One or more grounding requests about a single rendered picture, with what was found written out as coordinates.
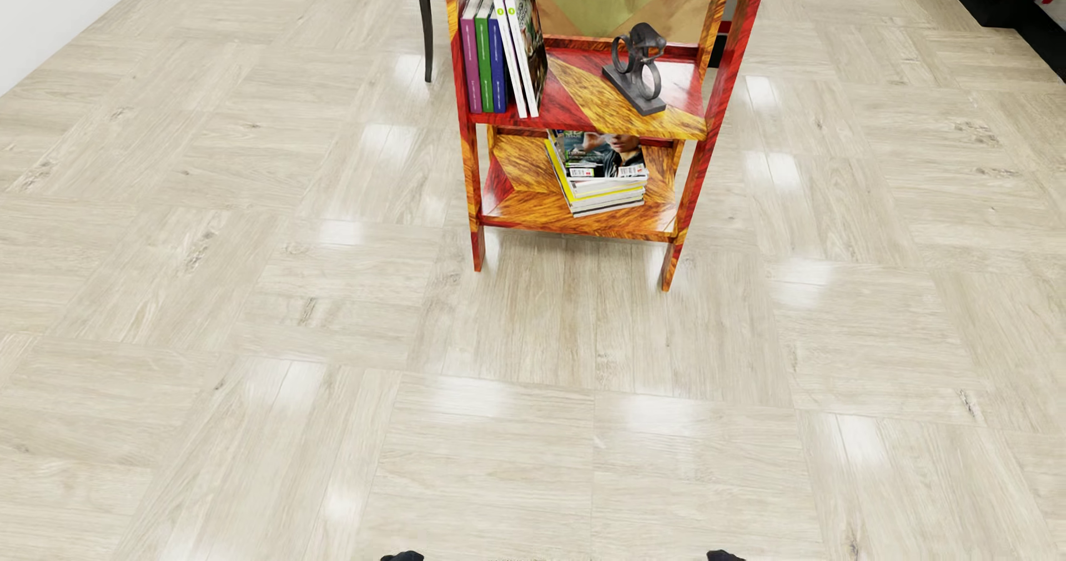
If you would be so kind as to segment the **stack of magazines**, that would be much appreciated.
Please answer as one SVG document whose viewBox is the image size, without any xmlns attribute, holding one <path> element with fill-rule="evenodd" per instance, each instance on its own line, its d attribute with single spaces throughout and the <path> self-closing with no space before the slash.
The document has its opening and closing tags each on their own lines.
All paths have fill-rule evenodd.
<svg viewBox="0 0 1066 561">
<path fill-rule="evenodd" d="M 636 135 L 548 130 L 545 147 L 572 217 L 642 206 L 650 172 Z"/>
</svg>

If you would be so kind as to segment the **red orange wooden shelf unit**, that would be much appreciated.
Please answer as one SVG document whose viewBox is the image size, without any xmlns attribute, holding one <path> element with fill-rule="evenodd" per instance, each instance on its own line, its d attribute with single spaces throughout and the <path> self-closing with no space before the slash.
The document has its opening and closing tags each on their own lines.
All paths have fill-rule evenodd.
<svg viewBox="0 0 1066 561">
<path fill-rule="evenodd" d="M 461 46 L 461 0 L 446 0 L 459 118 L 461 159 L 473 268 L 483 266 L 486 227 L 574 234 L 667 244 L 661 287 L 671 290 L 687 231 L 700 198 L 742 59 L 762 0 L 705 0 L 700 41 L 666 44 L 665 109 L 643 116 L 602 74 L 607 38 L 547 36 L 540 115 L 474 113 Z M 643 137 L 651 153 L 649 201 L 591 217 L 565 210 L 560 187 L 549 193 L 546 129 Z"/>
</svg>

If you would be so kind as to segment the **blue book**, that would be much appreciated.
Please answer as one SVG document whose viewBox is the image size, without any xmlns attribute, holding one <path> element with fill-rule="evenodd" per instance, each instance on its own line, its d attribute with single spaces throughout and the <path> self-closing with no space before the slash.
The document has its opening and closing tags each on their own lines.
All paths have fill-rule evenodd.
<svg viewBox="0 0 1066 561">
<path fill-rule="evenodd" d="M 510 94 L 507 83 L 508 70 L 504 59 L 503 41 L 498 20 L 498 11 L 500 10 L 501 1 L 492 0 L 487 21 L 492 112 L 497 114 L 507 111 Z"/>
</svg>

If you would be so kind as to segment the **white book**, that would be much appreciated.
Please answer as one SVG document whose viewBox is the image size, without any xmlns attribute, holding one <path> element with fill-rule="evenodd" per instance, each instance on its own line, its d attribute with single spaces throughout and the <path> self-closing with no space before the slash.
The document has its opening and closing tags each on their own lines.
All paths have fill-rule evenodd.
<svg viewBox="0 0 1066 561">
<path fill-rule="evenodd" d="M 520 119 L 526 119 L 527 117 L 529 117 L 529 115 L 527 115 L 524 85 L 522 85 L 521 74 L 517 63 L 517 58 L 514 48 L 514 41 L 512 37 L 511 25 L 508 20 L 508 12 L 505 3 L 506 0 L 495 0 L 495 7 L 494 7 L 495 10 L 492 12 L 492 19 L 495 20 L 496 26 L 499 28 L 503 57 L 505 59 L 505 65 L 508 73 L 510 85 L 513 91 L 513 99 L 515 101 L 516 112 Z"/>
</svg>

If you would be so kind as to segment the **green book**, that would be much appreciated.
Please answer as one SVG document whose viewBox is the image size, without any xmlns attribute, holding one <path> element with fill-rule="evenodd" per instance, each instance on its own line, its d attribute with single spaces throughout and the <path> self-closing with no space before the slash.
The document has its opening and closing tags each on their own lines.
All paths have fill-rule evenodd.
<svg viewBox="0 0 1066 561">
<path fill-rule="evenodd" d="M 477 38 L 477 66 L 479 67 L 482 113 L 492 113 L 496 110 L 488 26 L 492 6 L 494 0 L 482 0 L 479 9 L 477 9 L 473 21 Z"/>
</svg>

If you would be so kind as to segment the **book with pictured cover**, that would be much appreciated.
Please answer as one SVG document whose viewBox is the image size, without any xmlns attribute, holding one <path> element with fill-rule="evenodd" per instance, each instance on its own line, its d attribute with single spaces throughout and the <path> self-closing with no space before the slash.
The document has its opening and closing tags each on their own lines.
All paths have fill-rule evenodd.
<svg viewBox="0 0 1066 561">
<path fill-rule="evenodd" d="M 524 117 L 539 117 L 548 61 L 536 0 L 504 0 L 524 95 Z"/>
</svg>

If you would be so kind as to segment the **purple book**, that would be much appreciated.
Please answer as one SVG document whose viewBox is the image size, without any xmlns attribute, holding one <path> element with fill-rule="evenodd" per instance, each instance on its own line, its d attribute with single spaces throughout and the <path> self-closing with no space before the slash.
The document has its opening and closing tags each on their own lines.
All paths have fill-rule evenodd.
<svg viewBox="0 0 1066 561">
<path fill-rule="evenodd" d="M 462 0 L 461 9 L 461 51 L 465 73 L 465 86 L 470 113 L 483 112 L 480 80 L 479 49 L 477 48 L 477 12 L 483 0 Z"/>
</svg>

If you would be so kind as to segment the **dark grey abstract sculpture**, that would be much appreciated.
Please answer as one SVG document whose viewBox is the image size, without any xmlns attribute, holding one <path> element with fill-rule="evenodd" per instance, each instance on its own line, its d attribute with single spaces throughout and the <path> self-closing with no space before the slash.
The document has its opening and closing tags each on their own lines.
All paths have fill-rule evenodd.
<svg viewBox="0 0 1066 561">
<path fill-rule="evenodd" d="M 642 116 L 664 112 L 661 98 L 662 77 L 656 59 L 665 52 L 667 41 L 651 25 L 633 25 L 630 32 L 611 43 L 612 63 L 602 74 Z"/>
</svg>

